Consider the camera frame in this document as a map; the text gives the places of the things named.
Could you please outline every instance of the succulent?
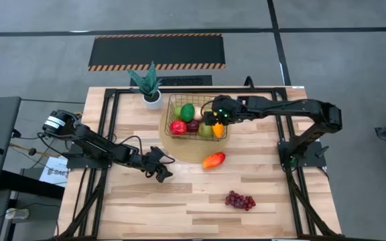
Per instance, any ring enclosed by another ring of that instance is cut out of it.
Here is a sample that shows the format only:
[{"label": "succulent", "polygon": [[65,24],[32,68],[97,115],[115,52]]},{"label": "succulent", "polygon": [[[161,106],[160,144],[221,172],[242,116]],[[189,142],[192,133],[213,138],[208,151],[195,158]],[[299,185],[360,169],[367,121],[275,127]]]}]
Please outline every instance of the succulent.
[{"label": "succulent", "polygon": [[153,98],[160,86],[160,80],[157,80],[155,75],[154,62],[151,63],[150,69],[148,70],[145,78],[140,77],[135,71],[127,70],[133,81],[138,85],[139,89],[130,88],[134,93],[142,93],[148,98]]}]

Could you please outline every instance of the potted plant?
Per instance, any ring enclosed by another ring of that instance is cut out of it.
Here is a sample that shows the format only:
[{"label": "potted plant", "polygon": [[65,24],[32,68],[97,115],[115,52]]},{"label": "potted plant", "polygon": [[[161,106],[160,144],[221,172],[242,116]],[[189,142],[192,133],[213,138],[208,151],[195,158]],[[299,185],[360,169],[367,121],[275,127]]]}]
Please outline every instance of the potted plant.
[{"label": "potted plant", "polygon": [[133,81],[138,85],[139,89],[130,88],[134,93],[142,93],[142,99],[145,105],[150,110],[158,110],[162,107],[162,94],[159,90],[160,80],[157,80],[155,75],[154,63],[151,63],[145,78],[140,77],[135,71],[127,70]]}]

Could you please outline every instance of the orange pepper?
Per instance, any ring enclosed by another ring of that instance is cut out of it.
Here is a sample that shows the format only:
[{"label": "orange pepper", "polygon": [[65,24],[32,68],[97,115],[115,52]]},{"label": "orange pepper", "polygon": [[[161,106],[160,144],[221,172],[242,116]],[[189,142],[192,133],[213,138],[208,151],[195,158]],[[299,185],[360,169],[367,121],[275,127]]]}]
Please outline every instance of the orange pepper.
[{"label": "orange pepper", "polygon": [[205,160],[202,162],[202,167],[204,169],[210,169],[210,168],[216,167],[221,163],[223,163],[225,158],[226,158],[226,155],[223,152],[212,154],[211,156],[205,158]]},{"label": "orange pepper", "polygon": [[212,126],[212,131],[217,138],[221,138],[224,134],[224,126],[221,123],[216,123]]}]

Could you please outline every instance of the round wooden board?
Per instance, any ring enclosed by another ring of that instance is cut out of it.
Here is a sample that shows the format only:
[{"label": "round wooden board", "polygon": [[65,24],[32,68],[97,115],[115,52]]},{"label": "round wooden board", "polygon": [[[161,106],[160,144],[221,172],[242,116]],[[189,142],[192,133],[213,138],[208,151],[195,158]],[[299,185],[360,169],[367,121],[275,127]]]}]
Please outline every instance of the round wooden board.
[{"label": "round wooden board", "polygon": [[231,133],[230,126],[227,126],[227,137],[221,141],[200,141],[172,138],[165,134],[167,113],[168,110],[165,110],[164,114],[160,118],[159,138],[165,150],[176,159],[189,163],[201,163],[209,155],[222,151],[226,147]]}]

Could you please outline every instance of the yellow and black striped edge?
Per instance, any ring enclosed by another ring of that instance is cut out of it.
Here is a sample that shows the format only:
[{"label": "yellow and black striped edge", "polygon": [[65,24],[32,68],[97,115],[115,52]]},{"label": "yellow and black striped edge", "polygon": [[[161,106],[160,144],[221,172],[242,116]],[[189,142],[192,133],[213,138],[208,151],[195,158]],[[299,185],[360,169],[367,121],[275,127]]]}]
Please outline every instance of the yellow and black striped edge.
[{"label": "yellow and black striped edge", "polygon": [[112,37],[191,37],[191,36],[221,36],[221,33],[168,33],[168,34],[124,34],[124,35],[100,35],[95,38]]},{"label": "yellow and black striped edge", "polygon": [[[149,64],[123,64],[123,65],[98,65],[89,66],[88,71],[125,71],[125,70],[148,70]],[[156,64],[156,70],[216,70],[224,69],[226,64],[202,63],[202,64]]]}]

